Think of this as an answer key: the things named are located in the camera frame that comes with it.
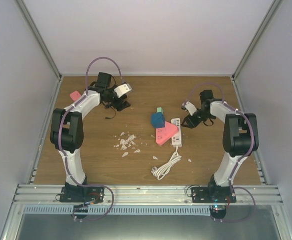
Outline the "black power adapter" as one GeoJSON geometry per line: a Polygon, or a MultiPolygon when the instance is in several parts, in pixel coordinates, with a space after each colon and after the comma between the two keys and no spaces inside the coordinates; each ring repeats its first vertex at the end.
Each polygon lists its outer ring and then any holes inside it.
{"type": "Polygon", "coordinates": [[[114,104],[114,108],[115,108],[118,112],[120,112],[120,111],[122,111],[122,110],[124,110],[124,109],[126,109],[126,108],[129,108],[130,106],[131,106],[130,103],[127,102],[126,100],[120,100],[120,101],[118,101],[118,102],[116,102],[116,103],[114,104]]]}

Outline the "large pink socket block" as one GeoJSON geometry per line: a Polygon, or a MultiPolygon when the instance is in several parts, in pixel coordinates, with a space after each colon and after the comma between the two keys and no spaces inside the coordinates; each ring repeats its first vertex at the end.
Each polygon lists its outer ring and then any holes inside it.
{"type": "Polygon", "coordinates": [[[165,122],[165,127],[156,129],[156,143],[159,146],[165,144],[178,132],[177,126],[170,122],[165,122]]]}

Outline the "blue cube socket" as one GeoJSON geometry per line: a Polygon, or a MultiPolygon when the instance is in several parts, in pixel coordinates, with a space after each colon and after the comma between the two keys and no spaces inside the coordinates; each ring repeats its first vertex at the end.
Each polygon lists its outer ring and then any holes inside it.
{"type": "Polygon", "coordinates": [[[162,112],[156,112],[151,115],[151,124],[155,129],[165,127],[165,117],[162,112]]]}

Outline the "mint green plug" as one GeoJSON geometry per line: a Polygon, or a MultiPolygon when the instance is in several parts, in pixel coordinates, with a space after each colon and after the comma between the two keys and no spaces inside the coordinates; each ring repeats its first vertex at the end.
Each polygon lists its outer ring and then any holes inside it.
{"type": "Polygon", "coordinates": [[[156,110],[157,113],[162,113],[164,114],[163,108],[162,107],[158,107],[156,110]]]}

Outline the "small pink plug adapter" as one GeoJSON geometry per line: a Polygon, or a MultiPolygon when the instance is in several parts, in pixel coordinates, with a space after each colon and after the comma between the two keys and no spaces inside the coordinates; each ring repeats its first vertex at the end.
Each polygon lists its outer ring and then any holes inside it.
{"type": "Polygon", "coordinates": [[[70,93],[70,98],[72,101],[77,101],[82,95],[78,91],[70,93]]]}

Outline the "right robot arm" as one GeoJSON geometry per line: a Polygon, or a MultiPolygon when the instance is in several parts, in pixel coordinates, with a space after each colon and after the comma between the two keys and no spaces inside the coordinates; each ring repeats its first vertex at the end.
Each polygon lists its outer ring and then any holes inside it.
{"type": "Polygon", "coordinates": [[[243,113],[230,106],[225,100],[215,98],[212,90],[200,94],[201,107],[197,108],[189,101],[182,104],[188,115],[181,126],[189,129],[207,121],[213,123],[219,119],[224,123],[222,145],[224,156],[218,170],[212,175],[204,195],[214,203],[231,199],[234,178],[242,163],[259,147],[256,115],[243,113]]]}

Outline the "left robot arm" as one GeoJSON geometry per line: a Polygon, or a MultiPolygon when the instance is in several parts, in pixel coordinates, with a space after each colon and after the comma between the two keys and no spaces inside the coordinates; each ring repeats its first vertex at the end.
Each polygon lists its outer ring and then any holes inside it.
{"type": "Polygon", "coordinates": [[[87,85],[77,100],[65,108],[54,109],[52,114],[50,142],[62,157],[66,186],[74,186],[71,196],[78,202],[85,201],[89,195],[89,190],[84,186],[87,177],[80,154],[84,141],[84,118],[99,105],[118,112],[130,106],[126,98],[132,91],[131,86],[126,82],[110,86],[112,79],[111,74],[100,72],[97,80],[87,85]]]}

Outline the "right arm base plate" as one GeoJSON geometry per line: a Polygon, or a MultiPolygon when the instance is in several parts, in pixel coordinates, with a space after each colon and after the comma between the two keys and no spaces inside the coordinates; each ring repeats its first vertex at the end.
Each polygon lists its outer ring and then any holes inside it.
{"type": "Polygon", "coordinates": [[[234,191],[230,187],[208,187],[191,185],[186,189],[186,195],[192,198],[193,203],[235,203],[234,191]]]}

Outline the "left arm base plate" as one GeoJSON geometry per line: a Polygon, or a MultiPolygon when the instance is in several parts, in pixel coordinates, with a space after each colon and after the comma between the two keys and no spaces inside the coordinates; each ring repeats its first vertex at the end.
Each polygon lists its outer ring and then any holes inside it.
{"type": "Polygon", "coordinates": [[[66,185],[62,187],[61,193],[57,194],[55,199],[61,203],[97,204],[103,202],[103,197],[103,187],[66,185]]]}

